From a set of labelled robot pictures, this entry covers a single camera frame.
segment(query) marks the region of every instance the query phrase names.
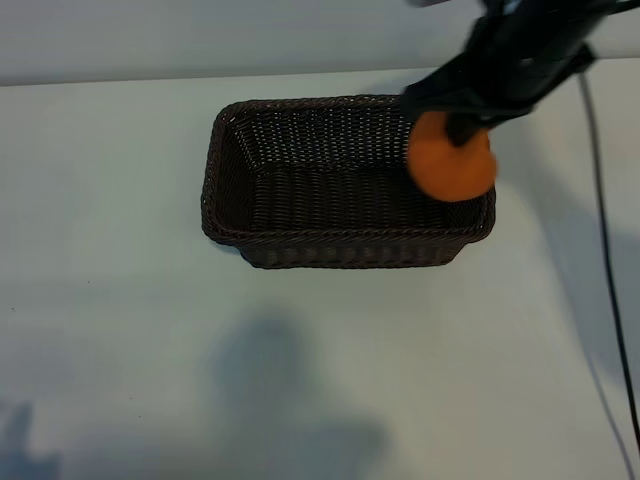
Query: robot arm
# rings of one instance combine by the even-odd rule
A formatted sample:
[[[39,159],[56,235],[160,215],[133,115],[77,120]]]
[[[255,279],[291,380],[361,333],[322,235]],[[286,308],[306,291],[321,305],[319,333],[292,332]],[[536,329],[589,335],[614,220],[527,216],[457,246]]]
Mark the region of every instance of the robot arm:
[[[400,102],[417,119],[426,111],[450,112],[447,134],[465,144],[481,128],[493,128],[531,112],[535,104],[595,60],[585,38],[613,13],[637,0],[483,0],[464,51],[424,80],[407,87]]]

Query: white table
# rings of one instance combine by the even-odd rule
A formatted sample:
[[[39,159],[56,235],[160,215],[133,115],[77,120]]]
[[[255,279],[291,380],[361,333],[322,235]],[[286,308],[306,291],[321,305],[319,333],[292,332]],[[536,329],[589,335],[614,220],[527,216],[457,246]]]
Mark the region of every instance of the white table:
[[[1,89],[0,397],[33,407],[29,454],[65,480],[625,479],[614,419],[640,472],[575,81],[495,132],[497,225],[449,266],[261,271],[201,232],[222,107],[423,73]]]
[[[600,131],[615,280],[640,395],[640,60],[600,62],[589,79]]]

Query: orange ball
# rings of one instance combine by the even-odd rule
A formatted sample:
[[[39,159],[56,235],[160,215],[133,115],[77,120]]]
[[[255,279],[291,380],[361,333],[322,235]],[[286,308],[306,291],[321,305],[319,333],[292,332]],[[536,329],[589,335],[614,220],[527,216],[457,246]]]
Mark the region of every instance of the orange ball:
[[[498,166],[486,129],[461,147],[454,146],[445,127],[448,114],[426,112],[409,135],[407,166],[418,187],[445,202],[460,202],[488,192]]]

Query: white wall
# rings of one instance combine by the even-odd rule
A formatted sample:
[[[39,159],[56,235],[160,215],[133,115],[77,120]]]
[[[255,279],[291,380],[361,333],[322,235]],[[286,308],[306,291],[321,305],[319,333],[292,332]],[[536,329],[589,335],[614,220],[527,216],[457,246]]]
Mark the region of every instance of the white wall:
[[[0,0],[0,84],[438,65],[460,49],[476,0]],[[640,55],[640,13],[596,35]]]

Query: brown wicker basket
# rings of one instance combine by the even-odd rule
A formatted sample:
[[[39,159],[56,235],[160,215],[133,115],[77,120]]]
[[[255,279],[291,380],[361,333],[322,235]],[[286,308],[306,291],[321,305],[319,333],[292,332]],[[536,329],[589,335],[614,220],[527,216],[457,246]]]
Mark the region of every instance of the brown wicker basket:
[[[429,198],[405,167],[395,96],[257,100],[213,127],[202,229],[255,267],[443,265],[495,222],[495,192]]]

